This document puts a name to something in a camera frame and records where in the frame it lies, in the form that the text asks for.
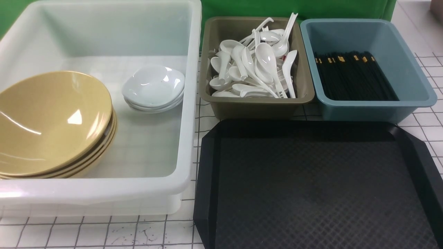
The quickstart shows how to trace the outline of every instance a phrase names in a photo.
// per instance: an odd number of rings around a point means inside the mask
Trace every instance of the textured tray surface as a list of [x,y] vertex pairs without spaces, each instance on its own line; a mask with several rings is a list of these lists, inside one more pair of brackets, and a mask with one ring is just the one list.
[[346,143],[222,138],[220,148],[217,249],[438,248],[388,133]]

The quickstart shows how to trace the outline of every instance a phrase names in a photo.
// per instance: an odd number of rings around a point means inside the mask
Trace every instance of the white plastic bin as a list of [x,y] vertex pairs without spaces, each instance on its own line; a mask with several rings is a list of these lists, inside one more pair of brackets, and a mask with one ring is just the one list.
[[[29,5],[0,41],[0,91],[48,71],[90,74],[110,91],[119,129],[85,178],[1,180],[0,217],[176,212],[190,183],[200,22],[198,0]],[[154,115],[127,106],[121,86],[146,64],[185,74],[183,105]]]

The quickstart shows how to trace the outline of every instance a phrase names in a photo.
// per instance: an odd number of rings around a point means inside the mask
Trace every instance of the tiled floor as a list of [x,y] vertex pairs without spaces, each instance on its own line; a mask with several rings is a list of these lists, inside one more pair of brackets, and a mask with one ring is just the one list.
[[[428,11],[427,1],[397,3],[392,22],[422,67],[439,100],[420,108],[399,125],[425,141],[443,174],[443,26]],[[192,211],[201,138],[218,123],[210,105],[197,97],[192,169],[195,175],[184,193],[181,209],[172,215],[125,217],[2,218],[0,249],[203,249],[193,226]],[[316,104],[308,104],[295,120],[320,120]]]

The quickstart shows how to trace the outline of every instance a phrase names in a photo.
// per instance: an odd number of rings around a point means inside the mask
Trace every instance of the stack of white dishes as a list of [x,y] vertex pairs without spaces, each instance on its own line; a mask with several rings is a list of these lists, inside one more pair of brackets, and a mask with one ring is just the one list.
[[40,74],[0,93],[0,179],[77,178],[117,132],[111,96],[77,72]]
[[151,65],[139,69],[123,85],[124,100],[134,110],[162,113],[183,101],[185,76],[166,66]]

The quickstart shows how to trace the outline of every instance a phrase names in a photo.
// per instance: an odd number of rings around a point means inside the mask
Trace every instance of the brown plastic container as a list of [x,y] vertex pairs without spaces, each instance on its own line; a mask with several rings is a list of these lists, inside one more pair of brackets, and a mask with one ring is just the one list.
[[[211,104],[212,110],[218,119],[228,118],[272,118],[287,119],[294,115],[297,108],[313,100],[315,91],[312,83],[311,71],[307,61],[306,51],[300,31],[295,23],[289,37],[290,50],[297,49],[297,59],[292,66],[291,75],[294,77],[295,99],[276,98],[231,98],[213,97],[215,92],[209,86],[209,81],[217,74],[210,66],[210,59],[218,51],[220,42],[227,39],[239,41],[252,33],[265,17],[214,17],[205,25],[203,36],[202,63],[198,92],[200,97]],[[284,29],[289,18],[273,18],[268,23],[269,29]]]

